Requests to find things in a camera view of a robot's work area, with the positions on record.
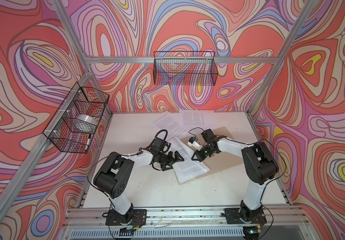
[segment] white tabletop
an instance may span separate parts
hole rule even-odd
[[[148,146],[159,131],[152,126],[152,121],[162,114],[114,114],[99,159],[113,151],[129,154]],[[218,127],[226,127],[235,140],[257,141],[244,112],[213,114]],[[97,164],[94,175],[102,164],[103,161]],[[243,164],[183,185],[178,184],[173,170],[162,172],[144,166],[132,170],[125,192],[135,207],[239,205],[247,185],[248,176]],[[109,203],[102,192],[90,187],[83,207],[109,207]],[[276,181],[267,186],[262,203],[286,203]]]

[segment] psychedelic wallpaper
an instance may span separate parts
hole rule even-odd
[[[345,240],[345,1],[314,8],[253,118],[319,237]]]
[[[302,0],[66,1],[88,56],[153,56],[213,50],[216,56],[276,56]],[[218,64],[215,86],[155,86],[153,64],[91,65],[112,111],[247,110],[269,69]]]
[[[0,194],[83,75],[50,0],[0,0]],[[0,239],[53,239],[78,198],[89,154],[50,146],[0,225]]]

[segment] wire basket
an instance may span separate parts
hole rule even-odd
[[[155,51],[154,84],[215,85],[218,69],[213,51]]]
[[[61,152],[87,153],[109,97],[96,88],[79,87],[60,120],[45,135]]]

